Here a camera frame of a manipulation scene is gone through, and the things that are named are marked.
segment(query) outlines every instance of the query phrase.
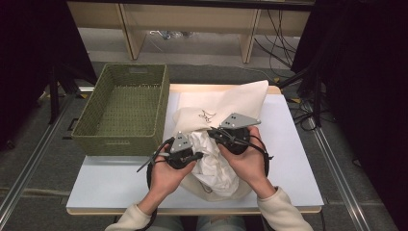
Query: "sleeve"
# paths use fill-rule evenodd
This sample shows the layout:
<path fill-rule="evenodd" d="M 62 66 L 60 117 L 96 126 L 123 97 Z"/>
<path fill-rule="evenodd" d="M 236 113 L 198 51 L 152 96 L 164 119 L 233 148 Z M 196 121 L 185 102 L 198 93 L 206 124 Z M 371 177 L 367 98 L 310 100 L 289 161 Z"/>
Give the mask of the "sleeve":
<path fill-rule="evenodd" d="M 117 231 L 117 230 L 137 230 L 142 229 L 149 223 L 151 216 L 142 212 L 137 204 L 133 204 L 126 209 L 117 223 L 109 225 L 105 231 Z"/>
<path fill-rule="evenodd" d="M 281 188 L 271 197 L 258 198 L 258 206 L 262 216 L 276 231 L 313 230 Z"/>

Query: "woven basket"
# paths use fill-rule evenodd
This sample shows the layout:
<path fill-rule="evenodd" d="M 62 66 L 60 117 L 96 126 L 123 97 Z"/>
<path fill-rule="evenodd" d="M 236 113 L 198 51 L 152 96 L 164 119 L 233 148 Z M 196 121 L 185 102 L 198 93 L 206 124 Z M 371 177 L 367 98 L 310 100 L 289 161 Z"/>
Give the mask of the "woven basket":
<path fill-rule="evenodd" d="M 148 156 L 163 141 L 169 79 L 163 64 L 106 64 L 72 132 L 90 156 Z"/>

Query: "wooden edge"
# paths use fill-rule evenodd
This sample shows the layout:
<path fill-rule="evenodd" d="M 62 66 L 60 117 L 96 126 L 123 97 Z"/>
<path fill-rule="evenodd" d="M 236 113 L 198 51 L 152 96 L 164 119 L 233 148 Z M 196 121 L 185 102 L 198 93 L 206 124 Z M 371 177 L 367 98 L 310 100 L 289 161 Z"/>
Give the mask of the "wooden edge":
<path fill-rule="evenodd" d="M 195 84 L 170 84 L 170 92 L 206 92 L 230 90 L 237 85 L 195 85 Z M 276 86 L 268 87 L 268 94 L 281 94 Z"/>
<path fill-rule="evenodd" d="M 321 211 L 321 206 L 299 206 L 296 207 L 301 214 L 317 214 Z M 73 216 L 121 216 L 125 209 L 66 209 L 66 211 Z M 158 215 L 168 216 L 208 216 L 208 215 L 260 215 L 258 208 L 253 209 L 160 209 Z"/>

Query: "white cloth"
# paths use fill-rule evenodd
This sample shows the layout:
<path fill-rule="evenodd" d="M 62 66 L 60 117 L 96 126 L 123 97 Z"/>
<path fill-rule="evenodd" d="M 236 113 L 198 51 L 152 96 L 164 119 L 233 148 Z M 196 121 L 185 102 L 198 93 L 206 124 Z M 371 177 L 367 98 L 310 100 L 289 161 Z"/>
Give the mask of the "white cloth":
<path fill-rule="evenodd" d="M 219 153 L 207 130 L 218 127 L 232 113 L 258 118 L 268 90 L 268 81 L 240 85 L 226 91 L 184 92 L 180 94 L 173 135 L 185 134 L 192 150 L 204 153 L 181 186 L 199 197 L 217 201 L 237 199 L 251 189 Z"/>

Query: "person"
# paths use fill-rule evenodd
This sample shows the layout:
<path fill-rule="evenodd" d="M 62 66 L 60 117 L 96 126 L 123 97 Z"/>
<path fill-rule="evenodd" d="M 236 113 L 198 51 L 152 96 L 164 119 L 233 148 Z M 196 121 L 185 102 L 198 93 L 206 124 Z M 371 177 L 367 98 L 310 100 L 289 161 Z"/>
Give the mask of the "person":
<path fill-rule="evenodd" d="M 260 142 L 261 136 L 259 130 L 255 126 L 248 127 L 249 134 L 258 139 L 251 138 L 251 142 L 259 147 L 262 147 Z M 280 187 L 274 187 L 268 178 L 265 176 L 265 166 L 263 154 L 253 147 L 248 147 L 243 154 L 234 155 L 227 148 L 218 145 L 221 155 L 228 161 L 237 175 L 245 181 L 252 190 L 257 194 L 257 203 L 262 216 L 274 230 L 313 230 L 308 222 L 303 219 L 300 212 L 291 204 L 288 195 Z M 164 157 L 159 156 L 156 161 L 163 160 Z M 111 224 L 106 228 L 106 231 L 118 230 L 137 230 L 147 226 L 153 212 L 159 207 L 161 202 L 171 193 L 173 193 L 183 178 L 189 174 L 195 166 L 195 162 L 189 163 L 185 168 L 174 169 L 166 162 L 158 162 L 153 166 L 150 191 L 145 198 L 139 203 L 132 204 L 127 208 L 117 223 Z M 170 230 L 172 222 L 178 222 L 178 227 L 182 226 L 179 221 L 174 221 L 176 217 L 166 218 L 157 216 L 152 226 L 148 230 Z M 223 223 L 223 228 L 219 230 L 245 230 L 244 223 L 239 220 L 239 217 L 232 216 L 236 219 L 230 222 Z M 211 227 L 212 218 L 199 217 L 197 222 L 197 230 L 216 230 Z M 165 223 L 165 228 L 160 228 L 160 223 Z M 227 229 L 228 225 L 240 226 Z"/>

